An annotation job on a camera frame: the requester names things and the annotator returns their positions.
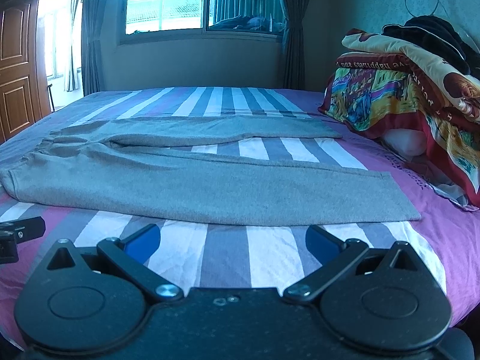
glass pane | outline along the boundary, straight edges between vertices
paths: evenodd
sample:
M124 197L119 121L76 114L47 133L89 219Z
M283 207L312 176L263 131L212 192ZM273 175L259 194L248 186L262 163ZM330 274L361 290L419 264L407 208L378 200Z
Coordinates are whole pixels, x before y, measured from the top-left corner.
M163 0L162 30L202 27L202 0Z
M72 47L73 47L73 63L75 68L82 67L82 9L83 3L80 0L77 11L75 13L75 20L73 22Z
M127 0L125 33L201 28L203 0Z
M39 0L38 15L44 16L60 8L70 7L70 0Z
M210 17L210 30L282 33L285 28L280 0L210 0Z
M57 21L55 23L55 62L58 76L63 74L67 63L70 27L70 13L68 9L60 9L57 12Z
M162 0L128 0L125 33L158 31L161 4Z
M210 13L208 15L208 25L213 25L213 13L215 10L215 0L210 0Z
M53 76L53 15L44 17L45 24L45 69L46 76Z

white pillow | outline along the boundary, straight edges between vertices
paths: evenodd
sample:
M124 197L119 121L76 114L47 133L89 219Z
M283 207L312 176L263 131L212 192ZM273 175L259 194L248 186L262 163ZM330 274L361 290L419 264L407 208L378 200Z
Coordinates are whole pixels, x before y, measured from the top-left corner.
M427 137L423 131L395 128L388 130L382 139L405 159L422 155L427 150Z

black clamp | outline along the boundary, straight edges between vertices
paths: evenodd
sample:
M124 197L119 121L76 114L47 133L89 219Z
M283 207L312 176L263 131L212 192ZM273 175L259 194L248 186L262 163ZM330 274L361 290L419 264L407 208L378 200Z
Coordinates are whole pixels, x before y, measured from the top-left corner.
M191 288L143 263L158 249L149 225L120 241L58 240L26 283L15 320L46 359L448 360L438 348L450 304L406 242L369 249L310 226L322 267L276 288Z
M18 261L17 245L45 234L45 221L40 217L0 223L0 265Z

striped bedsheet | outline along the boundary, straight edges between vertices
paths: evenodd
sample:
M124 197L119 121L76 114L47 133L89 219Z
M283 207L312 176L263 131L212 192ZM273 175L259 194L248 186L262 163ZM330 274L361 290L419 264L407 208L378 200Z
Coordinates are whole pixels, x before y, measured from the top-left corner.
M390 171L422 213L421 221L347 223L325 228L341 239L359 238L375 248L389 248L395 240L410 242L447 292L454 308L454 321L458 321L480 299L476 287L478 263L462 256L465 248L476 247L474 235L478 225L467 217L470 213L456 210L450 202L435 195L386 149L320 115L317 108L322 102L323 95L316 92L262 88L178 87L95 93L42 119L1 145L0 167L18 161L51 130L94 120L232 114L319 117L344 138L251 138L175 149ZM0 222L37 215L46 222L44 237L19 245L18 263L0 266L0 332L20 345L23 341L13 318L15 300L28 276L59 238L69 238L76 246L93 246L105 237L124 238L148 223L156 223L161 228L161 244L146 264L185 292L191 287L277 287L282 291L320 267L306 249L305 226L221 226L48 207L18 202L0 188ZM462 235L463 227L467 231ZM472 264L475 274L471 273Z

folded blanket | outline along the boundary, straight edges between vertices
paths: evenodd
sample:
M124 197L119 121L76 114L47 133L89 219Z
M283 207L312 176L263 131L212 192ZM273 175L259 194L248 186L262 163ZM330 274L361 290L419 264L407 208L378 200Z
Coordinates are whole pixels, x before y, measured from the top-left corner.
M462 130L480 133L480 124L474 117L465 115L446 98L435 83L404 54L381 54L373 52L347 52L337 58L339 68L360 68L399 71L411 75L425 98L425 109L440 119L458 126ZM330 98L327 88L326 100Z
M165 148L251 136L244 128L253 121L259 137L331 135L320 121L306 118L95 122L53 133L14 168L0 171L0 181L25 202L199 223L297 226L420 218L388 173ZM190 135L195 129L198 135Z
M441 57L406 40L357 29L347 33L342 45L368 53L404 54L411 61L410 67L415 74L423 73L442 92L450 103L446 107L452 106L467 120L480 123L480 81L473 76L463 75Z
M427 100L427 94L432 95L430 90L420 86L406 71L385 69L399 61L394 55L374 61L369 56L375 54L366 57L354 54L346 54L337 62L340 66L368 65L383 69L338 68L319 110L371 139L381 138L395 128L423 132L427 141L425 158L460 186L472 204L480 207L480 126L463 119L464 124L477 128L477 132L467 132L432 112ZM410 168L419 170L418 166ZM421 174L437 186L445 183L445 179L431 179L423 171ZM472 210L465 207L466 199L462 200L463 208Z

